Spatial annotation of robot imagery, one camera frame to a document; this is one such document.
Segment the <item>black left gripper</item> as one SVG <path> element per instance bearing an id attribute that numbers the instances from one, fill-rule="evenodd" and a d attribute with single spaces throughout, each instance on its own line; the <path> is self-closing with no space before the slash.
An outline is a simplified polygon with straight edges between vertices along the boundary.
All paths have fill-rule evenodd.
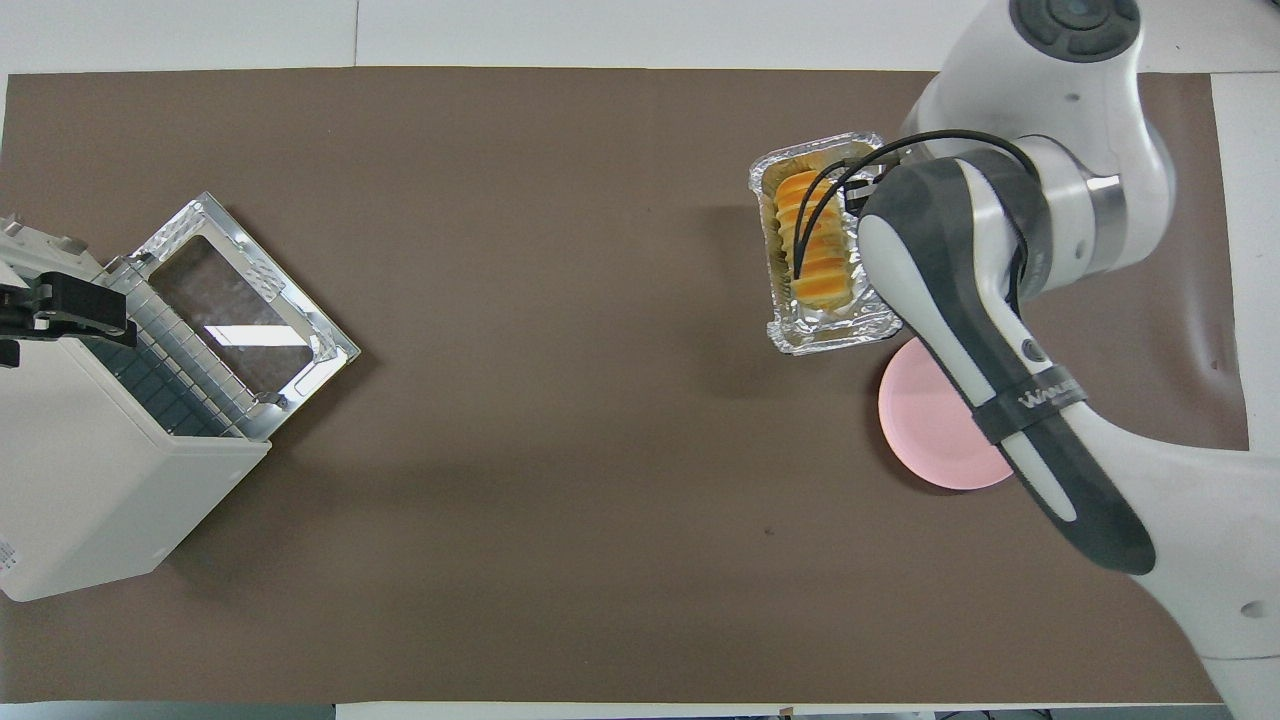
<path id="1" fill-rule="evenodd" d="M 127 297 L 109 287 L 45 272 L 35 287 L 1 284 L 0 368 L 20 365 L 20 343 L 5 338 L 100 338 L 133 348 L 137 325 L 131 320 Z"/>

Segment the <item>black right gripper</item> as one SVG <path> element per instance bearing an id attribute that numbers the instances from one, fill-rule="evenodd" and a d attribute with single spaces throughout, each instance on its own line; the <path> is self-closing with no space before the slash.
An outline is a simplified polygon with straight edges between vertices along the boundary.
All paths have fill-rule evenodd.
<path id="1" fill-rule="evenodd" d="M 893 150 L 872 163 L 864 163 L 858 173 L 845 182 L 844 211 L 846 214 L 863 213 L 881 182 L 901 163 L 901 150 Z"/>

